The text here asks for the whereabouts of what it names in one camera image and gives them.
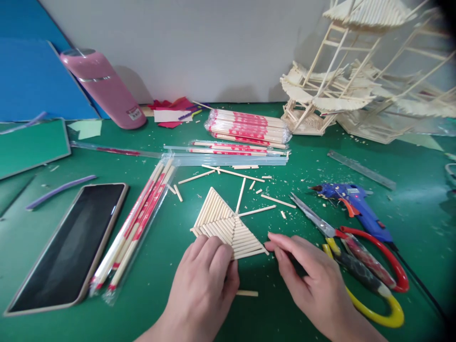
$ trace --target clear plastic ruler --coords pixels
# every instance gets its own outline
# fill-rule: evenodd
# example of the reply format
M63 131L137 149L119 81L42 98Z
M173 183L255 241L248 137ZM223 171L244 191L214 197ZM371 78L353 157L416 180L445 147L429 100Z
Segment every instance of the clear plastic ruler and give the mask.
M328 152L328 157L331 157L331 158L337 160L339 163L342 163L345 166L348 166L350 169L355 170L366 177L369 177L373 181L376 181L377 183L379 183L391 190L396 190L396 182L393 182L392 180L390 180L386 177L383 177L382 175L372 171L371 169L368 169L367 167L362 166L361 164L359 164L357 161L354 161L353 159L347 158L333 150L330 150Z

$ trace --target phone screen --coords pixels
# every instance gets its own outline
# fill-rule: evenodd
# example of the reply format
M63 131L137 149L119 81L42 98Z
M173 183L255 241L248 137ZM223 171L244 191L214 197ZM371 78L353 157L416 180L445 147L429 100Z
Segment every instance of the phone screen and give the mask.
M78 298L124 188L83 188L8 312L70 304Z

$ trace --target pink water bottle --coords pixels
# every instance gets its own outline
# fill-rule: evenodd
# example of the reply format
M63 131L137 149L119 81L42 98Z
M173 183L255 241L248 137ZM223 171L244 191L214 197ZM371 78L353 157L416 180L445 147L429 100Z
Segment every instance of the pink water bottle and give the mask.
M146 123L133 95L102 53L71 49L62 52L60 59L119 127L135 129Z

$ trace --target hand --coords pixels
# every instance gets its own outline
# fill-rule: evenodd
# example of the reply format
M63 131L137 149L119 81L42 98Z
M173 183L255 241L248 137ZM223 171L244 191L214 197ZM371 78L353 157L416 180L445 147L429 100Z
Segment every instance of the hand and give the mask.
M239 289L232 254L218 237L200 235L182 257L165 311L138 341L214 340Z
M280 275L296 305L315 327L332 341L386 341L354 308L337 263L299 236L269 233L265 243L274 251ZM288 252L306 270L300 278Z

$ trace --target blue glue gun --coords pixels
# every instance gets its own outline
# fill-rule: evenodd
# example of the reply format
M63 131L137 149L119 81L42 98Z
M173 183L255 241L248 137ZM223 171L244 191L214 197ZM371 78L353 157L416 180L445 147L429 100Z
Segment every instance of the blue glue gun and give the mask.
M369 234L381 242L393 242L390 232L364 200L367 193L362 187L355 184L323 183L310 189L325 198L342 201L347 207L349 216L356 216Z

